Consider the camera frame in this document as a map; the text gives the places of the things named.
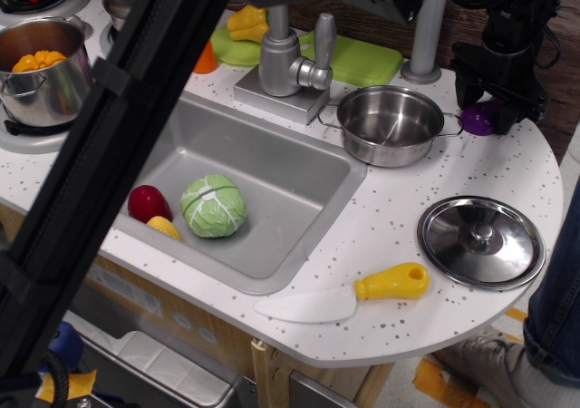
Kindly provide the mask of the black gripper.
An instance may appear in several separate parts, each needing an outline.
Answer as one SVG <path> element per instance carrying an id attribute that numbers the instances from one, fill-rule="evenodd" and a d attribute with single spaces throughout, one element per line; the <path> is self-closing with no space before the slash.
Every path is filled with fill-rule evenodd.
<path id="1" fill-rule="evenodd" d="M 456 42 L 451 68 L 460 109 L 476 103 L 485 92 L 502 101 L 495 133 L 507 135 L 523 119 L 541 121 L 549 97 L 535 68 L 554 66 L 538 60 L 547 37 L 557 50 L 558 39 L 547 24 L 556 17 L 559 0 L 452 0 L 466 9 L 484 9 L 488 21 L 479 45 Z"/>

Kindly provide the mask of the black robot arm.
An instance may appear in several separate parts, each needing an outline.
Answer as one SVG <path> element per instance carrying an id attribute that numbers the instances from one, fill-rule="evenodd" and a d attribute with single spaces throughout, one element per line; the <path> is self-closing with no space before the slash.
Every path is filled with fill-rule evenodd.
<path id="1" fill-rule="evenodd" d="M 140 0 L 14 244 L 1 255 L 1 391 L 35 370 L 228 0 Z M 295 0 L 249 0 L 280 5 Z"/>

